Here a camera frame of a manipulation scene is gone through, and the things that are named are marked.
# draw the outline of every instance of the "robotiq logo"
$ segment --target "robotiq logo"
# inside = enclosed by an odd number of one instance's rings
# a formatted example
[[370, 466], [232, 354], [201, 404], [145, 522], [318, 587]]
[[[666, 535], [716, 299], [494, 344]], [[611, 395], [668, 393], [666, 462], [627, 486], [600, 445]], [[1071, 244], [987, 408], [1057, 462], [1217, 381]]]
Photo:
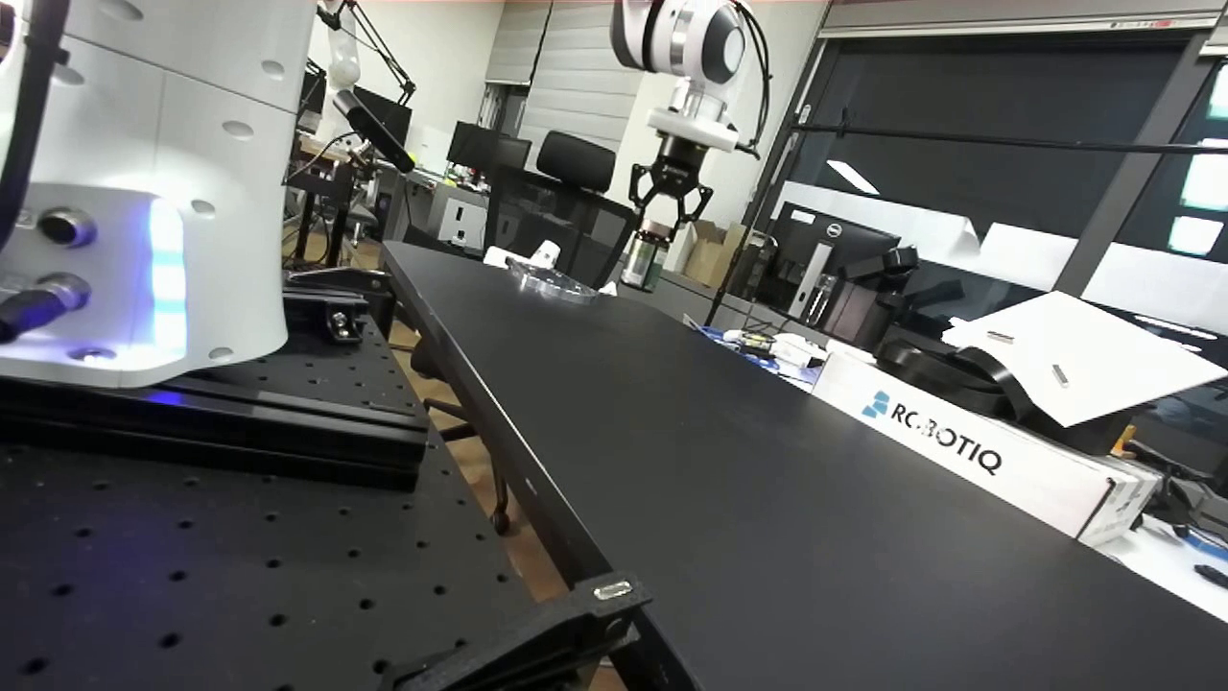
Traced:
[[1003, 452], [987, 450], [984, 443], [960, 435], [955, 425], [943, 425], [906, 404], [891, 404], [887, 393], [874, 393], [874, 404], [864, 408], [868, 417], [891, 417], [922, 437], [928, 437], [933, 445], [955, 452], [960, 462], [980, 466], [984, 473], [998, 477], [1003, 473]]

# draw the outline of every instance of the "black table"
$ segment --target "black table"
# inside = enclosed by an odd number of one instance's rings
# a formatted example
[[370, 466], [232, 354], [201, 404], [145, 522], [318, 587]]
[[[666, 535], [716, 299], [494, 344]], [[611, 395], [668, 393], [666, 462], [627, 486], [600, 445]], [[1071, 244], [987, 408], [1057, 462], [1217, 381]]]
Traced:
[[[420, 416], [379, 339], [212, 381]], [[360, 691], [529, 613], [429, 450], [416, 490], [0, 443], [0, 688]]]
[[652, 590], [652, 688], [1217, 688], [1228, 624], [627, 304], [389, 244], [570, 580]]

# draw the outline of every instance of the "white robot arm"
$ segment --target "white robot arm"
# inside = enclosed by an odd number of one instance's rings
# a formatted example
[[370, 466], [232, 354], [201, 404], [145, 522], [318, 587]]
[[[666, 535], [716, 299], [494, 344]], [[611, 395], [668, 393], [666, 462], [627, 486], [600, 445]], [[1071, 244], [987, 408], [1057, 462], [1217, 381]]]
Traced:
[[[652, 115], [662, 151], [652, 164], [632, 164], [632, 203], [646, 216], [655, 194], [672, 194], [680, 207], [675, 228], [696, 223], [716, 194], [700, 185], [705, 151], [755, 155], [759, 146], [772, 106], [769, 36], [742, 0], [613, 0], [611, 43], [622, 64], [686, 80], [680, 100]], [[727, 87], [748, 48], [755, 48], [764, 68], [764, 103], [755, 137], [742, 141], [730, 121]]]

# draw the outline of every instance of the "white machine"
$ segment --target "white machine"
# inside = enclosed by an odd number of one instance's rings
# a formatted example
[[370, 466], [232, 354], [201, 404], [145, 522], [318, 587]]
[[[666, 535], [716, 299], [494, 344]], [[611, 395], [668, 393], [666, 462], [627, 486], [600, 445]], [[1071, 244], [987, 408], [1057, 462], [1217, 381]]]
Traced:
[[[652, 164], [632, 164], [632, 203], [646, 210], [655, 194], [675, 201], [675, 228], [696, 223], [710, 189], [700, 182], [705, 151], [755, 155], [772, 111], [769, 36], [742, 0], [613, 0], [613, 54], [631, 68], [686, 78], [672, 106], [652, 115], [662, 151]], [[730, 121], [727, 87], [759, 57], [764, 95], [759, 121], [748, 141]]]
[[281, 350], [281, 175], [314, 4], [0, 16], [0, 376], [144, 389]]

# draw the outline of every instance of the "chair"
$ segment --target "chair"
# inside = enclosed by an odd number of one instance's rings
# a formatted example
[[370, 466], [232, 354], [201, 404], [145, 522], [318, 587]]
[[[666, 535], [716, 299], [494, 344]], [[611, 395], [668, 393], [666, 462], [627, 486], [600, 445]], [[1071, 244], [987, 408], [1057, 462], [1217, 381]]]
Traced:
[[603, 286], [638, 229], [638, 216], [603, 194], [613, 175], [613, 155], [551, 129], [536, 169], [494, 174], [489, 249], [502, 244], [529, 258], [540, 243], [556, 243], [556, 267], [588, 286]]

